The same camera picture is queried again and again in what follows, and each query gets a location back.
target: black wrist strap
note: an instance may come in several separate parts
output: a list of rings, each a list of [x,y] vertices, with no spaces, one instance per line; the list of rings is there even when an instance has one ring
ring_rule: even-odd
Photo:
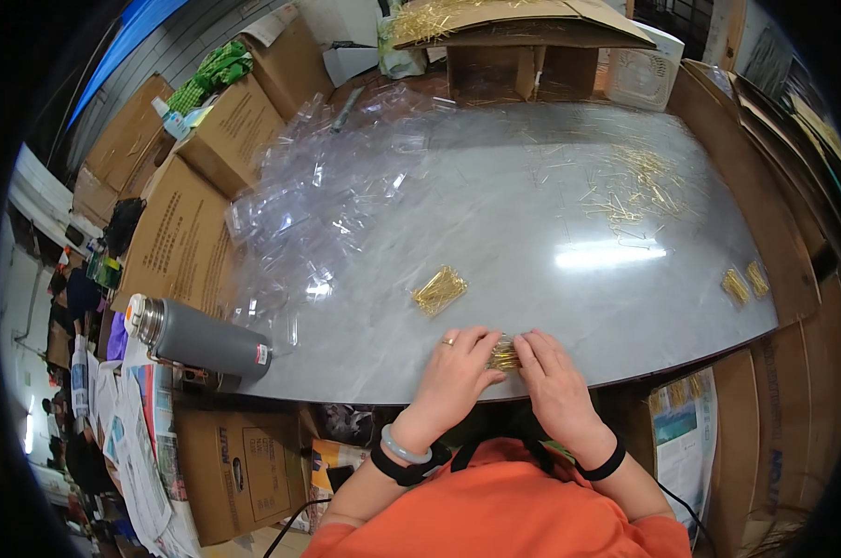
[[[603,480],[615,473],[622,464],[623,459],[625,459],[625,444],[622,442],[622,438],[617,436],[616,449],[613,452],[613,455],[610,455],[610,458],[606,460],[606,463],[593,471],[585,471],[582,466],[576,462],[576,469],[579,470],[579,474],[582,475],[584,480],[587,480],[588,482],[597,482],[598,480]]]
[[[414,486],[420,484],[426,477],[430,476],[439,467],[442,467],[452,458],[452,452],[445,444],[433,442],[430,446],[433,450],[433,457],[426,463],[420,465],[409,465],[403,467],[394,462],[380,448],[380,444],[374,446],[370,451],[370,461],[380,470],[381,473],[392,478],[400,486]]]

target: table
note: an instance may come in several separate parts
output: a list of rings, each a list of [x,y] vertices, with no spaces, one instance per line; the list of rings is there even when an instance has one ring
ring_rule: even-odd
[[[300,307],[299,347],[239,393],[407,404],[446,329],[480,324],[552,333],[591,386],[777,328],[770,294],[740,305],[721,288],[728,269],[743,275],[760,257],[678,119],[595,104],[497,106],[431,134],[427,174],[406,182],[334,296]],[[470,285],[431,319],[410,291],[442,264]],[[526,394],[509,372],[481,399]]]

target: black hair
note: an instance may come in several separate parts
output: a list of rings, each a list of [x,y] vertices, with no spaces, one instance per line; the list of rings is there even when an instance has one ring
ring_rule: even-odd
[[[51,291],[52,296],[58,296],[64,288],[67,287],[67,278],[62,272],[56,271],[52,275],[52,280],[48,283],[48,290]]]
[[[52,436],[52,439],[48,441],[48,449],[52,452],[55,461],[59,461],[64,450],[63,442],[57,436]]]

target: orange shirt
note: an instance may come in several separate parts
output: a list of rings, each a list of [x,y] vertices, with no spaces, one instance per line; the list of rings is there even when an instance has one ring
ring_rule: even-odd
[[[633,525],[557,456],[553,478],[531,463],[522,442],[480,444],[470,465],[449,465],[359,529],[329,523],[303,558],[368,556],[690,556],[687,530],[673,519]]]

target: white fan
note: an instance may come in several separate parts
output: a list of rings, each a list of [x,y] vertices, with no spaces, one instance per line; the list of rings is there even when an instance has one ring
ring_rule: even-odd
[[[664,111],[681,65],[684,43],[664,31],[634,21],[656,50],[611,48],[606,96],[616,103]]]

